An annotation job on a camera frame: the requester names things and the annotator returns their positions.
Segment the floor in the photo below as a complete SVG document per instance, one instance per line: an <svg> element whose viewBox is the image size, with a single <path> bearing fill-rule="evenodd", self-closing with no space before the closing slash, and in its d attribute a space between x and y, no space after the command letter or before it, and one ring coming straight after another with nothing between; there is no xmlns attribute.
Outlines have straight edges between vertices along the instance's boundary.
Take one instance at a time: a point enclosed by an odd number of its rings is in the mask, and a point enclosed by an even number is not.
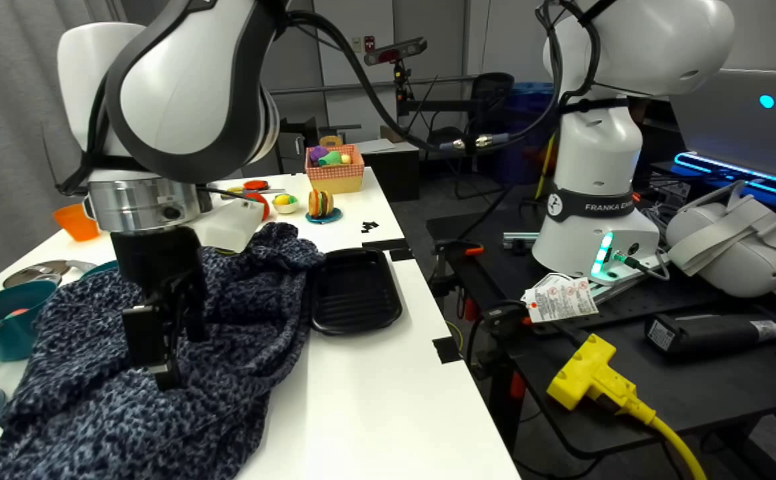
<svg viewBox="0 0 776 480"><path fill-rule="evenodd" d="M260 165L247 169L247 176L260 173L276 173L279 164L265 161ZM485 193L497 187L485 176L467 173L464 176L464 193ZM529 189L512 189L512 196L499 208L516 208L519 201L527 201ZM393 204L399 223L405 231L405 239L411 243L411 251L424 273L432 267L432 241L427 236L427 223L437 216L460 216L460 213L481 213L492 207L497 196L483 196L473 201L457 201L455 196L455 173L447 165L431 165L423 172L423 189L419 201ZM467 323L460 321L457 304L447 299L443 319L452 323L457 339L467 339ZM763 420L753 435L760 448L767 448L776 459L776 420ZM697 457L704 463L704 469L713 480L737 480L748 477L739 473L731 473L713 452L713 439L687 439L692 447L704 444L704 448L697 448ZM675 480L689 477L684 465L677 459L671 459L661 447L645 447L637 452L605 457L599 465L587 459L571 457L561 441L556 439L553 427L540 416L533 401L527 401L524 409L524 425L519 432L519 448L516 463L524 473L524 477L589 477L589 480Z"/></svg>

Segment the black table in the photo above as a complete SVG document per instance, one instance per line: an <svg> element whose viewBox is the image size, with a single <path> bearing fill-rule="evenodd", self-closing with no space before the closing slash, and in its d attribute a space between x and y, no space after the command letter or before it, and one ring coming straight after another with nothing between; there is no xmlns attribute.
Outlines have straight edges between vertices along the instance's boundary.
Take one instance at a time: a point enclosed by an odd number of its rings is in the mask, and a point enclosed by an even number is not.
<svg viewBox="0 0 776 480"><path fill-rule="evenodd" d="M473 220L476 216L435 220L427 231L435 243L455 241ZM501 299L520 299L520 295L544 276L544 269L533 265L532 255L512 257L501 248L501 232L536 228L540 223L533 211L499 211L467 239L473 243L483 243L485 257L464 259L463 251L447 255L460 283L483 313L501 304ZM651 289L656 295L656 283L644 283L601 307L623 313L632 321L612 323L609 319L599 319L596 323L579 321L576 325L585 332L599 332L620 348L612 365L631 377L637 385L640 399L677 432L724 432L728 444L745 452L748 463L763 463L763 453L748 444L748 432L760 416L776 415L776 344L700 363L671 363L644 339L649 319L637 313L656 313L653 299L644 299L644 291L651 296ZM689 299L692 307L728 304L728 299L707 283L687 280L684 276L675 276L675 285L659 285L659 295L661 289L703 295ZM569 337L549 337L548 332L540 333L524 328L511 339L499 339L499 351L512 372L524 377L529 393L541 407L564 447L573 453L603 457L656 441L644 427L612 416L599 403L587 401L576 415L569 415L548 399L548 385L576 351ZM492 415L505 435L505 444L512 448L520 407L508 401L508 391L508 372L499 372L499 380L493 380L492 387Z"/></svg>

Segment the blue knit fabric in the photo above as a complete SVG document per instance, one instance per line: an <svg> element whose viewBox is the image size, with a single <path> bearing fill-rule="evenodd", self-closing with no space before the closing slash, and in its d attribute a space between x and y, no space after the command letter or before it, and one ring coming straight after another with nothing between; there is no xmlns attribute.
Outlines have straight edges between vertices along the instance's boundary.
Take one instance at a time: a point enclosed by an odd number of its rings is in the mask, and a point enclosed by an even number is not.
<svg viewBox="0 0 776 480"><path fill-rule="evenodd" d="M125 361L120 313L143 301L119 273L61 289L0 423L4 477L236 477L256 452L269 391L289 377L324 261L289 224L247 255L203 251L209 341L183 341L185 391L160 393Z"/></svg>

